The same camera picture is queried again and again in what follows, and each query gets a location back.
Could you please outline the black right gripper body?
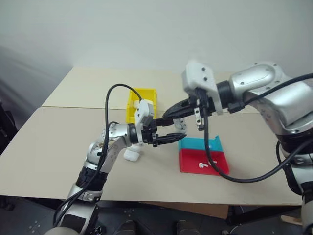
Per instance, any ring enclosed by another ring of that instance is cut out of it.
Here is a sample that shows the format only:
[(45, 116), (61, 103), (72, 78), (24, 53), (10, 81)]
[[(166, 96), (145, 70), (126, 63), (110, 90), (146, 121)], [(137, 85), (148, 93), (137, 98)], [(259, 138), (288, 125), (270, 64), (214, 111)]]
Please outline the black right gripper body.
[(191, 114), (195, 116), (196, 127), (199, 131), (204, 130), (204, 120), (216, 111), (213, 99), (204, 89), (196, 89), (195, 94), (188, 95)]

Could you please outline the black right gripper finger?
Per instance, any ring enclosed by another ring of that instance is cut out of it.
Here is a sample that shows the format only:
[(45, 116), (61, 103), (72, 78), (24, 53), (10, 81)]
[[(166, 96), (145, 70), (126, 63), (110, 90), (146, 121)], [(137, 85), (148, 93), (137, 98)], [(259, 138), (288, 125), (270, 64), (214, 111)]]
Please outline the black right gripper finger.
[(193, 114), (195, 107), (195, 99), (185, 99), (169, 108), (168, 114)]
[(194, 114), (194, 108), (190, 107), (171, 107), (165, 111), (163, 118), (171, 119), (177, 130), (187, 130), (184, 118)]

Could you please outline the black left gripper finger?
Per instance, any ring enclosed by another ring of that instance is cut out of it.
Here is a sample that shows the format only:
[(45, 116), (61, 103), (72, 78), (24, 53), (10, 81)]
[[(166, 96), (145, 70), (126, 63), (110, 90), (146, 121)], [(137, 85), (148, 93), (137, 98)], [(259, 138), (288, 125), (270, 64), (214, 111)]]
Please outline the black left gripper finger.
[(187, 134), (185, 133), (170, 133), (165, 136), (156, 135), (156, 146), (170, 144), (177, 142), (183, 138), (185, 138)]
[(156, 122), (156, 126), (162, 126), (162, 127), (166, 127), (166, 126), (171, 126), (174, 124), (174, 121), (172, 118), (157, 118), (155, 119)]

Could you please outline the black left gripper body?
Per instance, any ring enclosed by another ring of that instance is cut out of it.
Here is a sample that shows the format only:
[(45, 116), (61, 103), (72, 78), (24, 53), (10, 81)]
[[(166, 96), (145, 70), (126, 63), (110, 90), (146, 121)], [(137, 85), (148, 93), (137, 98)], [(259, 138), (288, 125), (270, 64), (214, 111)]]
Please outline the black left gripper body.
[(153, 147), (158, 146), (157, 123), (154, 119), (148, 124), (148, 126), (143, 126), (141, 133), (144, 143), (151, 144)]

